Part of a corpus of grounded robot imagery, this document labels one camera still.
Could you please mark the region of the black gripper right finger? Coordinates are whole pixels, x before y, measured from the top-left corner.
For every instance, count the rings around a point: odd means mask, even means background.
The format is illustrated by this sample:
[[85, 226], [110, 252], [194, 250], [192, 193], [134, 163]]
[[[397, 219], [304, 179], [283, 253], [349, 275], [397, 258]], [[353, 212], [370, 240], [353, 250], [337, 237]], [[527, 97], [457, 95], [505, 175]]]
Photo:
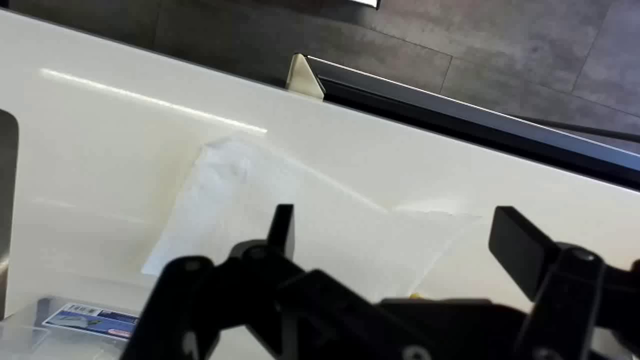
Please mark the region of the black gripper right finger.
[[514, 205], [495, 207], [489, 250], [533, 302], [517, 360], [609, 360], [592, 347], [597, 328], [640, 354], [639, 261], [622, 269], [585, 245], [556, 241]]

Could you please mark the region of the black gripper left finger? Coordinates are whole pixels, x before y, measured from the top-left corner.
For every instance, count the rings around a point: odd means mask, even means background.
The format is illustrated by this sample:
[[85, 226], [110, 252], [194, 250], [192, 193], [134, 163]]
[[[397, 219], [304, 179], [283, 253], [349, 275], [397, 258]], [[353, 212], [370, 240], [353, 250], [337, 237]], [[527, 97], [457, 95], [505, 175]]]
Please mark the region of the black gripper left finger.
[[236, 244], [222, 264], [171, 259], [120, 360], [209, 360], [233, 328], [248, 328], [277, 360], [314, 360], [312, 323], [284, 304], [304, 274], [292, 240], [294, 205], [279, 203], [268, 233]]

